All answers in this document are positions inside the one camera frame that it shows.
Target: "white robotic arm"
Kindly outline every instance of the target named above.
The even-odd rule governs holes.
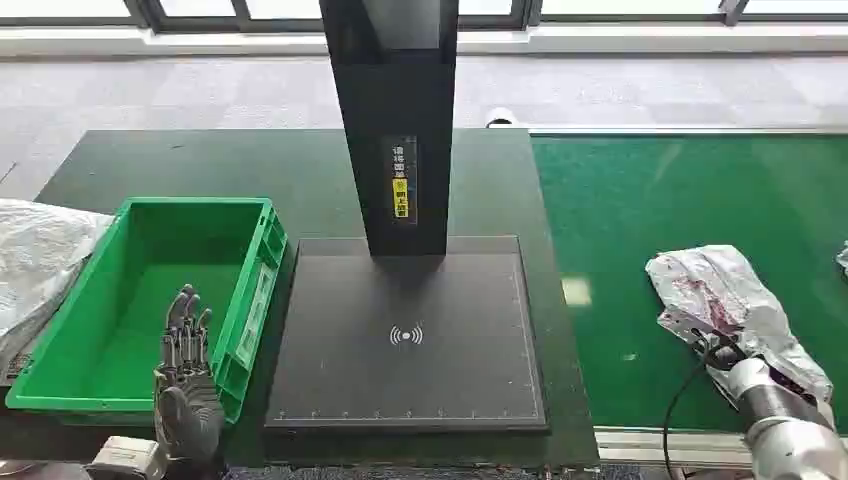
[[[747,421],[745,442],[758,480],[845,480],[848,451],[836,433],[829,405],[814,406],[779,385],[759,358],[734,365],[729,395]]]

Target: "yellow label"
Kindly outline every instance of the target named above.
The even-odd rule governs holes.
[[[409,218],[409,189],[405,178],[392,179],[392,199],[395,217]]]

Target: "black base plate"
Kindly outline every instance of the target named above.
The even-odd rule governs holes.
[[[515,237],[444,257],[300,241],[266,427],[538,431],[542,402]]]

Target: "green plastic crate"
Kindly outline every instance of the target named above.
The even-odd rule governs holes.
[[[127,199],[6,405],[149,423],[165,314],[191,283],[213,310],[210,365],[235,423],[286,243],[267,199]]]

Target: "black stand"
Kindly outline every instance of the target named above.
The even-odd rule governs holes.
[[[447,237],[457,4],[321,0],[368,239],[301,240],[267,427],[546,428],[518,239]]]

